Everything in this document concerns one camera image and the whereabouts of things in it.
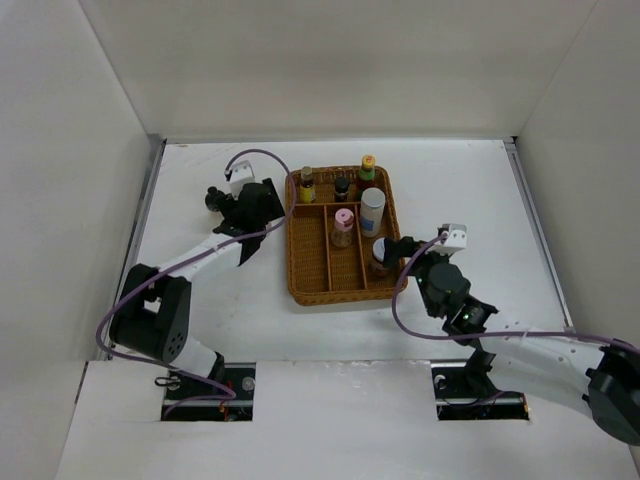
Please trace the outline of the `white-lid red-label jar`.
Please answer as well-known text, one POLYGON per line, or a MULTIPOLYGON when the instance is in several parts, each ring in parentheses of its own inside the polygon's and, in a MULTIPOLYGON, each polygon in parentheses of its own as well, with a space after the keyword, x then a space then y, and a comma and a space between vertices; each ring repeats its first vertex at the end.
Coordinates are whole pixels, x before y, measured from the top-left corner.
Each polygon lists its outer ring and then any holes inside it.
POLYGON ((390 269, 384 266, 385 260, 385 238, 377 238, 373 244, 371 249, 371 260, 369 263, 369 268, 371 273, 377 277, 385 277, 390 273, 390 269))

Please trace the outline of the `small gold-cap yellow bottle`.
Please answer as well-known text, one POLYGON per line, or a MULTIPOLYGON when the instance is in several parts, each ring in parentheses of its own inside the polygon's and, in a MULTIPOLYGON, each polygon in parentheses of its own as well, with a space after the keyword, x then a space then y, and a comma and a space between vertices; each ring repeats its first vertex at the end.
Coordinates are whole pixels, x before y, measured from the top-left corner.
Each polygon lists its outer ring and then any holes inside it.
POLYGON ((316 199, 313 169, 305 166, 300 170, 299 201, 304 204, 313 203, 316 199))

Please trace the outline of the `tall silver-lid bead jar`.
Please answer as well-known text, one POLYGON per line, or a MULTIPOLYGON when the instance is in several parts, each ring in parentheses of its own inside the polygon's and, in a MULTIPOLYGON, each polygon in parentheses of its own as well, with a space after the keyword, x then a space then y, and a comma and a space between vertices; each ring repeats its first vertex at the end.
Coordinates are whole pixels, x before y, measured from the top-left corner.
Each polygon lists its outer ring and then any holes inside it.
POLYGON ((363 191, 359 218, 363 236, 375 237, 379 233, 385 204, 386 196, 381 189, 371 187, 363 191))

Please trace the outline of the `black-stopper glass bottle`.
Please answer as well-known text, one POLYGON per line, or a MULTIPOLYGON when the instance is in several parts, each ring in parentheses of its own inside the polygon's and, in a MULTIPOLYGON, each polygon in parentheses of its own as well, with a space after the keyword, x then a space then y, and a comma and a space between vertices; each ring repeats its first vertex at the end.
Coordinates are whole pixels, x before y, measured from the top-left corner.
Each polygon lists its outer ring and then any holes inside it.
POLYGON ((227 209, 232 201, 233 196, 230 193, 223 192, 215 186, 210 186, 207 189, 204 199, 205 206, 209 211, 221 213, 227 209))

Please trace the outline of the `pink-lid spice jar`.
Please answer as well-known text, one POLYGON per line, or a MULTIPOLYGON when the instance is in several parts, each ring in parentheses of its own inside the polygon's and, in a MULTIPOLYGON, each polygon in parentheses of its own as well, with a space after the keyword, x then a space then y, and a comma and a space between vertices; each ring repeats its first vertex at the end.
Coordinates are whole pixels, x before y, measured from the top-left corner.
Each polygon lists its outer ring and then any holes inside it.
POLYGON ((334 215, 334 223, 330 234, 331 243, 337 248, 346 248, 353 241, 354 213, 341 208, 334 215))

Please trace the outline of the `small dark-lid pepper shaker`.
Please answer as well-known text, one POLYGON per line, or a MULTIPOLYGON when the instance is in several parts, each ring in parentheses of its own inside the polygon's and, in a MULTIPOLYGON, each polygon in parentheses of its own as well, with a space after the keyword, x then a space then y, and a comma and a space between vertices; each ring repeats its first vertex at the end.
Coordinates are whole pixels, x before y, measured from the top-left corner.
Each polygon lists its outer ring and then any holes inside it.
POLYGON ((338 176, 334 181, 334 200, 338 203, 346 202, 349 194, 350 181, 345 176, 338 176))

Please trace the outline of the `yellow-cap brown sauce bottle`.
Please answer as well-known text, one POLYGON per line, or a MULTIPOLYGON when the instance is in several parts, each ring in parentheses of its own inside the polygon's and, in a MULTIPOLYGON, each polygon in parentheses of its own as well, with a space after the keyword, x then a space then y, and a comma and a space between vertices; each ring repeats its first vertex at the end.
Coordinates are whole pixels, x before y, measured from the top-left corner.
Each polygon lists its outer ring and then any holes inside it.
POLYGON ((360 169, 356 177, 356 199, 360 200, 365 190, 373 188, 376 183, 376 158, 373 155, 364 155, 361 159, 360 169))

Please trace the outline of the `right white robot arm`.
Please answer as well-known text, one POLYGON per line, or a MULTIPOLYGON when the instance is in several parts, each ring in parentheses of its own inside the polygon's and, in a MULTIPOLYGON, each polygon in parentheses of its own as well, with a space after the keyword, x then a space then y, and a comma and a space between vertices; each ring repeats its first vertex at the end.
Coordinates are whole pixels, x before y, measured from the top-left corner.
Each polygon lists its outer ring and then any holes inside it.
POLYGON ((639 443, 639 349, 618 339, 575 331, 543 331, 509 319, 471 294, 451 262, 464 249, 459 230, 430 241, 383 238, 374 253, 384 267, 405 260, 402 279, 415 278, 426 313, 442 322, 439 341, 472 349, 464 384, 473 394, 513 391, 583 414, 609 436, 639 443))

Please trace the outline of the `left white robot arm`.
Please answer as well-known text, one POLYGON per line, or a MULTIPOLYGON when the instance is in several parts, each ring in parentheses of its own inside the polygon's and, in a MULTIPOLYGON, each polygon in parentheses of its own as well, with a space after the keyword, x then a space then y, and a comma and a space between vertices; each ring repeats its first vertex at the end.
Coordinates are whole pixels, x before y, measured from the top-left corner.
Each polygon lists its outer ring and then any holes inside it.
POLYGON ((244 184, 234 196, 211 187, 205 203, 222 222, 199 245, 161 266, 139 263, 127 274, 113 314, 110 340, 190 375, 206 399, 224 387, 224 357, 190 333, 192 283, 203 272, 219 275, 245 264, 260 248, 272 222, 285 210, 271 179, 244 184))

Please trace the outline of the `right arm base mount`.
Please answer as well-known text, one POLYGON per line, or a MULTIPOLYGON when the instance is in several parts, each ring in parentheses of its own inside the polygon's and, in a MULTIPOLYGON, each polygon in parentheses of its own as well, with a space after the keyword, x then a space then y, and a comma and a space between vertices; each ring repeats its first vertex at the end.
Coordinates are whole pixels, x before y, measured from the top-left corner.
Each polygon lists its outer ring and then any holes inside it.
POLYGON ((475 352, 467 360, 431 364, 440 421, 529 420, 526 397, 500 390, 488 377, 494 355, 475 352))

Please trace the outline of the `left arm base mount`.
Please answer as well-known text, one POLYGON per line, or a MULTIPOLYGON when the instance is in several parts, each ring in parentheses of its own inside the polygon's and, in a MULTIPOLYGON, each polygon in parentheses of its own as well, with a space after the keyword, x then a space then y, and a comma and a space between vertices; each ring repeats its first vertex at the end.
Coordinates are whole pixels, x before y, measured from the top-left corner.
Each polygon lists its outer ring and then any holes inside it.
POLYGON ((225 366, 219 383, 236 396, 222 400, 226 392, 177 372, 154 379, 163 390, 160 420, 167 422, 249 422, 253 419, 256 392, 256 364, 231 363, 225 366))

